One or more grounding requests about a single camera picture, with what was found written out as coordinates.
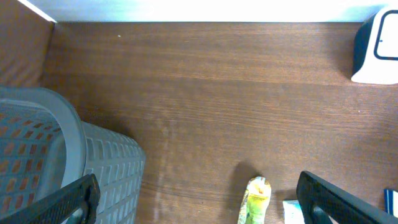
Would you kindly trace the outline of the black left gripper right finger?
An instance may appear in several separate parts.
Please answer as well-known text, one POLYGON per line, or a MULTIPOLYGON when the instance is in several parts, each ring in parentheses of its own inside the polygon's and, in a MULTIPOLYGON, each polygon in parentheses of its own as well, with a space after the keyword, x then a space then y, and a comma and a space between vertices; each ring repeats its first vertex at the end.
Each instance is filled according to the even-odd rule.
POLYGON ((296 195, 306 224, 397 223, 397 217, 306 170, 300 173, 296 195))

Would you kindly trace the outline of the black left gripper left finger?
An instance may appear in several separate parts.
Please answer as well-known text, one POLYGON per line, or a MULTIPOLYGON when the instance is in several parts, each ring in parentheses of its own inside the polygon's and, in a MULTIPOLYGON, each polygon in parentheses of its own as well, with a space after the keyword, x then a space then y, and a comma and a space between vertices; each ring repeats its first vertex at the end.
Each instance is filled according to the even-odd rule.
POLYGON ((96 222, 100 187, 94 174, 87 174, 28 207, 9 215, 1 223, 96 222))

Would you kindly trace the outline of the teal small drink carton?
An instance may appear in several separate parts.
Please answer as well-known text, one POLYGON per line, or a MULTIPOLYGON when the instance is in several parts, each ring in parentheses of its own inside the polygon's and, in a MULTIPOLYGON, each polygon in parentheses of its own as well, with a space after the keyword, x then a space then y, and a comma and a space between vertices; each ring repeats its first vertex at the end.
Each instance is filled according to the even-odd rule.
POLYGON ((284 200, 282 205, 284 208, 285 224, 305 224, 302 209, 298 200, 284 200))

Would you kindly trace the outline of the cream yellow snack bag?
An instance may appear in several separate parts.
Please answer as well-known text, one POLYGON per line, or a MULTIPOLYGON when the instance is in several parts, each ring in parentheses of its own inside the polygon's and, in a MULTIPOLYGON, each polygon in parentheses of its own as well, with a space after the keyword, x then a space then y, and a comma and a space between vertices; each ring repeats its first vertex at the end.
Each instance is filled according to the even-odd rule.
POLYGON ((392 189, 384 189, 385 212, 398 217, 398 192, 392 189))

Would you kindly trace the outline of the green orange juice carton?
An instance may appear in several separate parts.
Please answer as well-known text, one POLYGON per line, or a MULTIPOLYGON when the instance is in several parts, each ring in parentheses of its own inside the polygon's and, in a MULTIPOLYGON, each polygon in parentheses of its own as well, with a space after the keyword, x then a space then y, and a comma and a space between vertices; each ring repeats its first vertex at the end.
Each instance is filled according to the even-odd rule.
POLYGON ((244 192, 237 224, 264 224, 271 191, 271 185, 265 177, 251 178, 244 192))

